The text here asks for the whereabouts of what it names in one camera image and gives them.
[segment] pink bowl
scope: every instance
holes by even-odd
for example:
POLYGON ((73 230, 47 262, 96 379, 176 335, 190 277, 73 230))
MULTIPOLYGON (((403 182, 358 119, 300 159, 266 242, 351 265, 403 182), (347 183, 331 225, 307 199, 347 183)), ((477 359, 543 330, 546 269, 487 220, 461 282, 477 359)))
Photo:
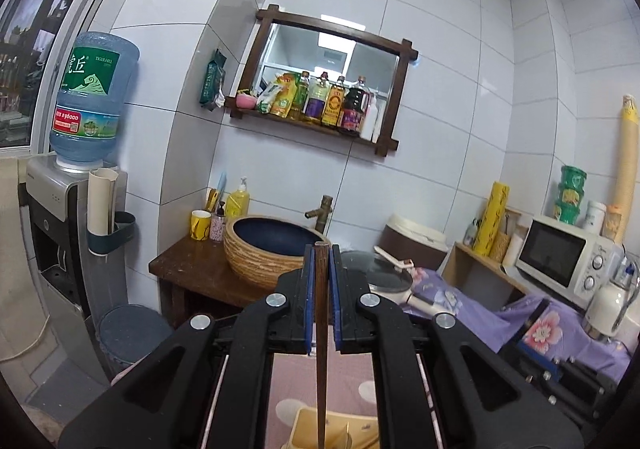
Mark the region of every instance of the pink bowl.
POLYGON ((254 109, 258 99, 246 93, 236 95, 236 106, 240 109, 254 109))

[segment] wooden mirror frame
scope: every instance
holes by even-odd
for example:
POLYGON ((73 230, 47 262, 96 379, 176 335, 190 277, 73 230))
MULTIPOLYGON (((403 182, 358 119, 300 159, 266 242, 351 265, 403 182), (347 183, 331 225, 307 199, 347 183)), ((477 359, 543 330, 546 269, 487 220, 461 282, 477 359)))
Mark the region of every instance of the wooden mirror frame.
POLYGON ((362 30, 356 30, 355 28, 324 21, 315 17, 281 12, 280 7, 277 4, 270 4, 266 10, 258 10, 255 18, 260 21, 260 28, 255 36, 251 51, 249 52, 249 57, 247 58, 244 71, 242 72, 240 83, 238 84, 238 90, 250 90, 252 88, 252 82, 254 82, 255 74, 258 71, 258 66, 260 64, 260 58, 262 57, 267 45, 272 24, 293 26, 294 28, 302 28, 305 30, 318 31, 335 35, 337 37, 343 37, 395 55, 398 57, 398 62, 396 63, 393 83, 386 103, 385 116, 383 117, 382 128, 380 129, 380 137, 376 143, 369 142, 369 140, 363 140, 361 138, 353 138, 351 136, 341 134, 334 129, 328 129, 319 125, 308 124, 298 120, 284 119, 279 116, 264 114, 255 110, 240 109, 236 106, 236 98, 233 96, 228 97, 226 101, 226 105, 231 108, 231 118, 242 118, 244 114, 251 114, 269 118, 270 120, 284 122, 286 124, 306 127, 324 134, 348 138, 354 142, 374 147, 376 155, 378 156, 386 156, 389 150, 396 151, 398 149, 398 140, 394 140, 392 138, 392 134, 394 132, 396 117, 398 116, 398 109, 400 107, 406 69, 411 61, 415 61, 418 58, 418 52, 413 49, 411 41, 402 39, 401 43, 397 43, 395 41, 385 39, 384 37, 380 37, 379 35, 362 30))

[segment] yellow cup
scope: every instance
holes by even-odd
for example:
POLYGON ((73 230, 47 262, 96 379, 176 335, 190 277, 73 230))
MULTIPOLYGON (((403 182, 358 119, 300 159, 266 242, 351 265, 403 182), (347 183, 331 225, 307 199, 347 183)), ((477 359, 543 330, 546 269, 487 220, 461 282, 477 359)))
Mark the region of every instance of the yellow cup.
POLYGON ((204 241, 209 238, 211 213, 206 210, 194 210, 191 213, 191 238, 204 241))

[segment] metal screw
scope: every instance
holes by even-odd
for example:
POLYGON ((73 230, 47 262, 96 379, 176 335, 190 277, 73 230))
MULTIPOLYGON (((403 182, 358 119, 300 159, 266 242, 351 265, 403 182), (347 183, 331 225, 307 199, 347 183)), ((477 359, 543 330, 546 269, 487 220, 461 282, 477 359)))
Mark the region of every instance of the metal screw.
POLYGON ((454 324, 456 324, 456 318, 451 314, 441 313, 436 315, 436 324, 440 328, 448 330, 449 328, 453 328, 454 324))
POLYGON ((191 325, 191 328, 193 328, 194 330, 204 330, 211 324, 211 319, 209 318, 208 315, 203 315, 203 314, 195 315, 194 317, 191 318, 191 321, 189 321, 189 324, 191 325))
POLYGON ((273 293, 267 296, 266 301, 269 306, 277 308, 287 302, 287 297, 284 294, 273 293))
POLYGON ((360 296, 360 303, 363 306, 367 306, 369 308, 373 308, 374 306, 378 306, 380 304, 380 296, 375 294, 362 294, 360 296))

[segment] microwave door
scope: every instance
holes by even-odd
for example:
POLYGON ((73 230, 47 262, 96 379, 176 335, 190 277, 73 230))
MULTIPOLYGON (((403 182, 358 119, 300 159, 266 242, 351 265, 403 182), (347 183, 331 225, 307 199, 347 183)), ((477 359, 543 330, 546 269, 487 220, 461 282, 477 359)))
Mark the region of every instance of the microwave door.
POLYGON ((520 260, 539 274, 531 274, 561 295, 567 291, 586 240, 541 222, 533 222, 520 253, 520 260))

